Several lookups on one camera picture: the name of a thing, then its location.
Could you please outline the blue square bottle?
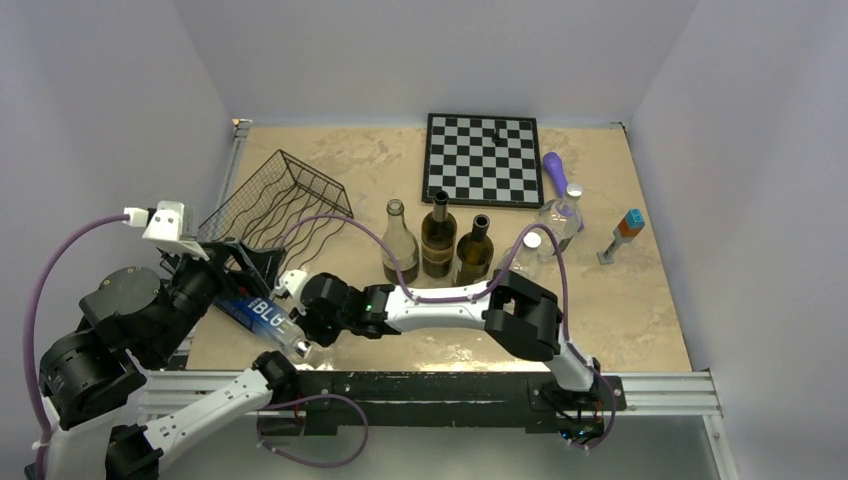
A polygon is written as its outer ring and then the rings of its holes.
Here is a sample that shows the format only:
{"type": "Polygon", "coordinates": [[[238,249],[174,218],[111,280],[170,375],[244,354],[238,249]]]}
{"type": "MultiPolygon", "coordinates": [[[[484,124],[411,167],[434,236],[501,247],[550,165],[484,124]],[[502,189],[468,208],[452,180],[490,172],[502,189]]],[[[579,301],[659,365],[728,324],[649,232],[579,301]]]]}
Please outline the blue square bottle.
{"type": "Polygon", "coordinates": [[[239,325],[287,356],[306,359],[311,343],[289,313],[269,298],[216,299],[213,304],[239,325]]]}

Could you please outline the black wire wine rack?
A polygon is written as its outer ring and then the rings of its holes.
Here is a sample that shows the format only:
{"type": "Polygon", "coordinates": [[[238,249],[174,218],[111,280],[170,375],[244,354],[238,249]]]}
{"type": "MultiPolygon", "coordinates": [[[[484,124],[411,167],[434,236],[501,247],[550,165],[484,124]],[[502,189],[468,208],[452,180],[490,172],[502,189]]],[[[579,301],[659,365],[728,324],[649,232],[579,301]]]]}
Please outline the black wire wine rack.
{"type": "Polygon", "coordinates": [[[236,239],[253,249],[282,247],[282,270],[307,269],[351,218],[345,187],[278,150],[198,229],[200,242],[236,239]]]}

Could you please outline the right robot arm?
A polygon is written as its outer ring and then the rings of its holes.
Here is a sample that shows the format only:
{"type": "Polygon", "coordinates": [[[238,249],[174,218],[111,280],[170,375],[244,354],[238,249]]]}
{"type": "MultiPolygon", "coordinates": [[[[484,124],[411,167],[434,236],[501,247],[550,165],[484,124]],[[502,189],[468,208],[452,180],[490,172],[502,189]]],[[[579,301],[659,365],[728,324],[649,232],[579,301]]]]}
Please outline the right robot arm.
{"type": "Polygon", "coordinates": [[[332,274],[289,270],[274,292],[294,300],[295,323],[323,347],[343,331],[379,339],[422,329],[479,330],[512,356],[544,364],[569,404],[584,407],[601,391],[591,360],[567,338],[557,296],[512,271],[500,284],[405,292],[393,284],[358,290],[332,274]]]}

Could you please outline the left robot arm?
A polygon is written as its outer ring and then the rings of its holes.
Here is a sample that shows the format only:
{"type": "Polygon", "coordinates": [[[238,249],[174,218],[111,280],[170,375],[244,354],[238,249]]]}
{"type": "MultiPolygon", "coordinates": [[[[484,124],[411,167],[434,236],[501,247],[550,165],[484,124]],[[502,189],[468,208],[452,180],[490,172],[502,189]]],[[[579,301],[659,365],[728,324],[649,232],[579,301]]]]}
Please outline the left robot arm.
{"type": "Polygon", "coordinates": [[[226,386],[144,425],[117,419],[147,373],[165,368],[218,299],[268,295],[286,253],[229,239],[198,255],[164,252],[169,278],[125,267],[80,300],[77,328],[42,355],[29,383],[43,427],[30,479],[156,479],[185,451],[249,411],[297,399],[294,366],[261,354],[226,386]]]}

